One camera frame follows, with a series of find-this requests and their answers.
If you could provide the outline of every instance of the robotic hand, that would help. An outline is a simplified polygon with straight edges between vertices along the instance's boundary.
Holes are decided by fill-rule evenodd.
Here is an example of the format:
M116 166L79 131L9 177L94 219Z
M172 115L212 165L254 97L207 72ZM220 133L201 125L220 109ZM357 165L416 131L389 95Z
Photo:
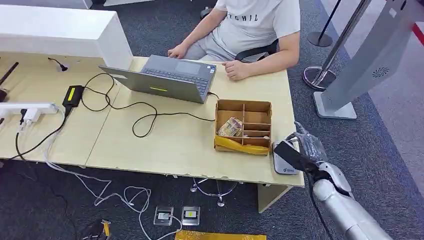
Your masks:
M289 135L274 152L295 169L308 175L309 184L313 184L313 195L328 209L344 237L348 240L392 240L376 220L355 201L352 188L343 172L327 162L321 141L309 134L300 123L295 124L298 132ZM291 143L296 141L300 142L304 154L293 148Z

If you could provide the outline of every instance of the card reader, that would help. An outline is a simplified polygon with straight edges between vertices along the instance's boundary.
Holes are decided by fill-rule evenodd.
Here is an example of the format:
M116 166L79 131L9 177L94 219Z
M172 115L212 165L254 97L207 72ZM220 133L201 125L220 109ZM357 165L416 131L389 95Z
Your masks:
M174 214L173 206L157 206L154 212L153 225L171 226L172 215Z
M274 170L278 174L285 175L296 175L298 171L289 163L287 163L282 157L274 152L274 149L280 144L282 141L275 141L272 143L272 153L274 158Z
M184 226L198 226L200 224L200 207L182 207L181 222Z

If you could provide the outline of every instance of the yellow tape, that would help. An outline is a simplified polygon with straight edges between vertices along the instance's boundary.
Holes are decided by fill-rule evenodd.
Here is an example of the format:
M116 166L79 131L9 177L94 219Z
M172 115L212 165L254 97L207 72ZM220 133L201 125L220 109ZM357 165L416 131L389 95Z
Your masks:
M103 229L104 229L104 234L109 237L109 235L111 234L109 232L109 223L107 223L106 221L103 222Z
M181 230L176 233L175 240L267 240L267 236Z
M166 89L157 88L157 87L154 87L154 86L150 86L149 88L153 89L153 90L159 90L159 91L162 91L162 92L168 92L168 90L166 90Z
M266 155L270 151L268 147L253 146L253 145L243 146L236 141L233 141L231 139L221 137L221 136L215 137L215 144L218 146L222 146L228 149L232 149L232 150L247 153L247 154Z
M68 100L68 101L70 101L70 100L72 99L72 96L74 95L74 92L75 92L75 87L73 87L73 88L70 90L69 96L67 97L67 100Z

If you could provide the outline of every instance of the laptop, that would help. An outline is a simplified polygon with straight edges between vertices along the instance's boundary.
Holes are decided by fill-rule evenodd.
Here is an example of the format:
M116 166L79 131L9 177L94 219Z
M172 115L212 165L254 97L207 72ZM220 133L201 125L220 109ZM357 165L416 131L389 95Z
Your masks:
M141 72L99 66L132 91L204 104L216 66L151 55Z

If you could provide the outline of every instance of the laptop touchpad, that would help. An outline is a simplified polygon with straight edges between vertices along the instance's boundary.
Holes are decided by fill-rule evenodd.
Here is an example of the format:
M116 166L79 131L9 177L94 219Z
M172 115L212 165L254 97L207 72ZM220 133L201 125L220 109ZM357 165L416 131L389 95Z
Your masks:
M200 65L196 63L190 63L185 61L180 61L176 65L175 71L185 74L196 75L199 73Z

